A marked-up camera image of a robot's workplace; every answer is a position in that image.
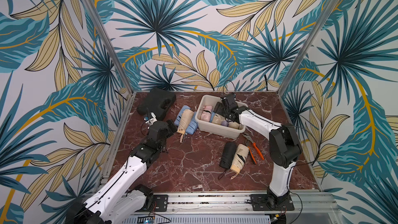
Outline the black folded umbrella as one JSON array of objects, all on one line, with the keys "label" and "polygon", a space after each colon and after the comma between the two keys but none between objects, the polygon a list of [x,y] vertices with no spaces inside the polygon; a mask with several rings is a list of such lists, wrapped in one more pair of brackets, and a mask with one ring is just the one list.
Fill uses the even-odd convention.
[{"label": "black folded umbrella", "polygon": [[219,163],[219,166],[223,168],[224,171],[218,176],[218,179],[222,179],[225,173],[230,169],[236,150],[237,144],[235,142],[227,142],[225,144]]}]

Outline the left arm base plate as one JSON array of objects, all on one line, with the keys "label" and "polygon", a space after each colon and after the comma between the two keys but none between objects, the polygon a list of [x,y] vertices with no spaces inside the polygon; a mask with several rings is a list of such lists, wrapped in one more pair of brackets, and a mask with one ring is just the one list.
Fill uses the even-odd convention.
[{"label": "left arm base plate", "polygon": [[152,212],[166,212],[167,206],[169,202],[168,195],[153,195],[149,197],[149,206],[147,207],[148,211]]}]

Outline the aluminium corner post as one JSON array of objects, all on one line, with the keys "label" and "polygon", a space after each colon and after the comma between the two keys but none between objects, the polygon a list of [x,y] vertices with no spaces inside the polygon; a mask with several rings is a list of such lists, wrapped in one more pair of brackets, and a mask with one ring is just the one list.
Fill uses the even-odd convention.
[{"label": "aluminium corner post", "polygon": [[325,5],[325,8],[320,12],[317,21],[314,23],[313,28],[309,32],[308,37],[306,38],[302,48],[299,50],[296,59],[291,64],[282,84],[280,85],[280,88],[277,91],[277,94],[279,96],[283,96],[284,93],[287,91],[288,85],[292,80],[292,78],[294,77],[297,68],[300,66],[301,62],[303,61],[304,56],[306,55],[308,49],[310,48],[317,34],[321,31],[328,17],[332,14],[334,8],[338,3],[339,0],[328,0]]},{"label": "aluminium corner post", "polygon": [[101,21],[101,18],[96,10],[96,7],[94,6],[94,2],[92,0],[82,0],[83,5],[86,7],[86,10],[88,12],[88,15],[90,16],[94,27],[97,29],[98,31],[98,35],[99,37],[102,39],[103,44],[105,45],[105,48],[107,49],[110,58],[112,60],[112,62],[115,65],[116,70],[118,71],[120,77],[121,77],[121,81],[123,82],[123,84],[125,85],[127,91],[129,92],[130,95],[133,95],[134,91],[130,85],[130,81],[127,78],[125,72],[123,71],[121,62],[118,58],[118,55],[109,39],[109,36],[106,33],[106,30],[104,28],[104,25]]}]

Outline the black plastic tool case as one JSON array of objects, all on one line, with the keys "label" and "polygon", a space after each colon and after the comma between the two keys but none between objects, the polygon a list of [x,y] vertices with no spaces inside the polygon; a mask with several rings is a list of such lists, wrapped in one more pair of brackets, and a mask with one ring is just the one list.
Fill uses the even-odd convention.
[{"label": "black plastic tool case", "polygon": [[152,88],[137,108],[141,115],[154,113],[157,120],[163,120],[176,101],[176,94],[159,88]]}]

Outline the orange handled pliers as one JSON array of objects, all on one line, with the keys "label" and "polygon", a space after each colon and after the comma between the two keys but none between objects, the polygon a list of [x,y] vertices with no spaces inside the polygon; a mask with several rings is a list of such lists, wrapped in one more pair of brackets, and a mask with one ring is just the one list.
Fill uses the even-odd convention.
[{"label": "orange handled pliers", "polygon": [[250,157],[251,157],[253,163],[255,165],[257,165],[257,161],[256,161],[256,159],[254,157],[254,153],[253,153],[254,150],[257,152],[257,154],[258,154],[258,156],[260,157],[261,160],[265,160],[264,155],[260,151],[260,149],[257,146],[257,144],[254,142],[252,137],[249,134],[247,134],[247,133],[243,133],[243,137],[246,139],[245,144],[246,144],[246,146],[249,149],[249,154],[250,154]]}]

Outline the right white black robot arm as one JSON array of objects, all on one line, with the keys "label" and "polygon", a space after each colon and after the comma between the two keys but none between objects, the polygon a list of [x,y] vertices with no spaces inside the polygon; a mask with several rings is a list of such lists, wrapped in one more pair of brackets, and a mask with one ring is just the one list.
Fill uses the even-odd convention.
[{"label": "right white black robot arm", "polygon": [[215,113],[250,127],[269,140],[269,154],[274,166],[267,195],[275,203],[288,199],[291,174],[303,152],[294,126],[274,122],[246,106],[238,106],[234,93],[221,97],[221,102],[216,104]]}]

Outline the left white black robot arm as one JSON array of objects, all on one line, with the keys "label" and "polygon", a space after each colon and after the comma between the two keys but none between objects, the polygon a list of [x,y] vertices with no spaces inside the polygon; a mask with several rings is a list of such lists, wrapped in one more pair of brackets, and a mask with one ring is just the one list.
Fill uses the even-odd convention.
[{"label": "left white black robot arm", "polygon": [[166,140],[177,132],[171,121],[156,121],[148,135],[128,156],[120,170],[85,202],[73,203],[66,213],[67,224],[118,224],[136,211],[153,209],[153,190],[130,186],[159,158]]}]

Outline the right aluminium corner post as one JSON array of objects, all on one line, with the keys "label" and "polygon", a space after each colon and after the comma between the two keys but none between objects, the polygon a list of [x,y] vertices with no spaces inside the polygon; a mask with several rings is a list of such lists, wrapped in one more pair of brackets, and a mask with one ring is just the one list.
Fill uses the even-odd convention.
[{"label": "right aluminium corner post", "polygon": [[338,3],[339,0],[328,0],[325,5],[325,8],[320,12],[317,21],[314,23],[313,28],[309,32],[308,37],[306,38],[302,48],[299,50],[296,59],[291,64],[282,84],[280,85],[280,88],[277,91],[277,94],[279,96],[283,96],[284,93],[287,91],[288,85],[292,80],[292,78],[294,77],[297,68],[300,66],[301,62],[303,61],[304,56],[306,55],[308,49],[310,48],[317,34],[321,31],[328,17],[332,14],[334,8]]}]

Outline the beige plastic storage box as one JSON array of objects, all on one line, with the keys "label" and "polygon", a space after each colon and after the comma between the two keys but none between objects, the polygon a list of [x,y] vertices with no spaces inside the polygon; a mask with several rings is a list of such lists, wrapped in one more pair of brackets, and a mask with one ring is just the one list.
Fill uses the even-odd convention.
[{"label": "beige plastic storage box", "polygon": [[[230,122],[227,123],[226,126],[221,125],[221,123],[226,119],[222,115],[216,114],[214,112],[216,104],[218,102],[221,102],[221,98],[219,96],[204,95],[202,97],[198,106],[198,111],[195,115],[195,120],[198,123],[198,128],[200,131],[203,132],[208,132],[235,140],[239,137],[240,134],[246,131],[246,127],[242,124],[231,124]],[[210,121],[204,121],[201,118],[203,110],[206,106],[212,106]]]}]

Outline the left aluminium corner post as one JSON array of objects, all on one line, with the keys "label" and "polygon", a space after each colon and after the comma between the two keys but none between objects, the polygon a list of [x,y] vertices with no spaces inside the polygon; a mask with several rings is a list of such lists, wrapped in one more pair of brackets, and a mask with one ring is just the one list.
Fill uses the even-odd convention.
[{"label": "left aluminium corner post", "polygon": [[86,10],[88,12],[88,15],[90,16],[94,27],[97,29],[98,31],[98,35],[99,37],[102,39],[103,44],[105,45],[105,48],[107,49],[110,58],[112,60],[112,62],[115,65],[116,70],[118,71],[120,77],[121,77],[121,81],[123,82],[123,84],[125,85],[127,91],[129,92],[130,95],[133,95],[134,91],[130,85],[130,81],[127,78],[125,72],[123,71],[121,62],[118,58],[118,55],[109,39],[109,36],[106,33],[106,30],[104,28],[104,25],[101,21],[101,18],[96,10],[96,7],[94,6],[94,2],[92,0],[82,0],[83,5],[86,7]]}]

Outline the aluminium front rail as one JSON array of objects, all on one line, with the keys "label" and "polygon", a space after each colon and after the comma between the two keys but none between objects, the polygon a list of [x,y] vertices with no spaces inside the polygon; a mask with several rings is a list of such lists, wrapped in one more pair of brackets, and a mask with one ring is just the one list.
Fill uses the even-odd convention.
[{"label": "aluminium front rail", "polygon": [[328,192],[293,191],[290,197],[293,211],[253,211],[247,203],[250,195],[265,194],[262,191],[219,192],[163,192],[168,195],[166,212],[139,210],[121,223],[127,223],[134,215],[154,213],[155,223],[273,223],[277,218],[293,224],[342,224],[343,217],[333,196]]}]

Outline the pink umbrella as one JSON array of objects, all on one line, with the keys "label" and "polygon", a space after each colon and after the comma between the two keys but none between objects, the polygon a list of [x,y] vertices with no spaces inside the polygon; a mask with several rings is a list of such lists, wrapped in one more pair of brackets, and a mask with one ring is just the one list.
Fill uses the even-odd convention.
[{"label": "pink umbrella", "polygon": [[203,107],[203,111],[202,111],[200,119],[205,122],[211,122],[212,110],[213,110],[212,105],[205,105]]}]

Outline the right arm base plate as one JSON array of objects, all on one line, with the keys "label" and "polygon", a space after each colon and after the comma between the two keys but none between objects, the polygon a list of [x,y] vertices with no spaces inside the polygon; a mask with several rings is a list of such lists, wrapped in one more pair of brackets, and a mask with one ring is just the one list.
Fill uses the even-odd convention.
[{"label": "right arm base plate", "polygon": [[253,211],[293,211],[293,201],[289,194],[277,197],[272,194],[253,194],[247,203],[252,206]]}]

